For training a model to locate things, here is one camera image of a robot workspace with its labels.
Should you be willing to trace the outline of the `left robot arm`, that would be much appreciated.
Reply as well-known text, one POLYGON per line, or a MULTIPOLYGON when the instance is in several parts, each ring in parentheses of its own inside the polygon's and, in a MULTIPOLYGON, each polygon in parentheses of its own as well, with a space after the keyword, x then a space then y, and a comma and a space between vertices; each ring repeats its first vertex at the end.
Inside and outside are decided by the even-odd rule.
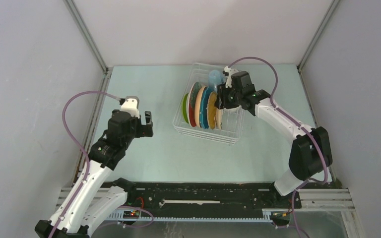
POLYGON ((114 171, 135 138, 152 137, 153 122, 150 111, 145 112, 145 124, 140 116, 127 111, 113 110, 108 127, 88 154, 76 184, 59 209, 48 220, 40 220, 35 232, 41 238, 89 238, 102 222, 118 207, 132 206, 137 200, 135 183, 119 178, 109 191, 92 204, 94 196, 114 171))

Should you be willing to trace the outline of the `yellow woven plate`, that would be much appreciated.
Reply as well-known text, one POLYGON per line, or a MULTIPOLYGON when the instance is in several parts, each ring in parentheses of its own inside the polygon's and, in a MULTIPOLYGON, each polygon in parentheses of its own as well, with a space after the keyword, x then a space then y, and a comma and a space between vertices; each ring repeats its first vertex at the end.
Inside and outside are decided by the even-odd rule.
POLYGON ((215 106, 216 100, 217 100, 217 93, 212 92, 209 95, 208 104, 207 104, 207 120, 208 120, 208 126, 210 129, 214 129, 216 127, 216 120, 215 120, 216 111, 217 111, 217 108, 215 106))

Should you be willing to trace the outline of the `blue polka dot plate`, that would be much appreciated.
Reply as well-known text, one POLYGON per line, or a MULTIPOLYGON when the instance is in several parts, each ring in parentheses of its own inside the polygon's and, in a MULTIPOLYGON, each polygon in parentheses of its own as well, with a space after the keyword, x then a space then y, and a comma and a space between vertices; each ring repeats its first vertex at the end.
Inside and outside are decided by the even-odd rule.
POLYGON ((201 106, 200 106, 201 119, 200 119, 200 122, 201 122, 201 127, 203 129, 209 128, 207 107, 208 107, 208 100, 209 100, 209 97, 210 97, 212 92, 213 92, 213 90, 211 88, 205 87, 205 90, 204 90, 204 92, 202 94, 202 98, 201 98, 201 106))

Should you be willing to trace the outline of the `cream plate with black spot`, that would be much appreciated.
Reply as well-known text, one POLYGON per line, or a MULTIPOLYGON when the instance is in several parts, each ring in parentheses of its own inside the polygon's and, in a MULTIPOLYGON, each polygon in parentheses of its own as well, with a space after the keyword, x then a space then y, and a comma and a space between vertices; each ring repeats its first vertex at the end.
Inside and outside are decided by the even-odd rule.
POLYGON ((215 121, 216 121, 216 128, 219 130, 222 129, 222 116, 223 116, 223 110, 216 109, 215 121))

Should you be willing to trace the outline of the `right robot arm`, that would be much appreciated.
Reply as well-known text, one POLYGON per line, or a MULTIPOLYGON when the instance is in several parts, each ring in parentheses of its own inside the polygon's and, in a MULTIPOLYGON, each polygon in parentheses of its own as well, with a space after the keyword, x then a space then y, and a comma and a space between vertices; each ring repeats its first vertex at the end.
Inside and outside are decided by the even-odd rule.
POLYGON ((256 90, 247 71, 226 68, 223 74, 226 81, 217 87, 216 107, 248 111, 280 132, 291 145, 289 168, 272 184, 270 204, 282 207, 289 200, 288 194, 320 172, 328 181, 328 167, 333 160, 327 130, 302 123, 282 109, 271 94, 256 90))

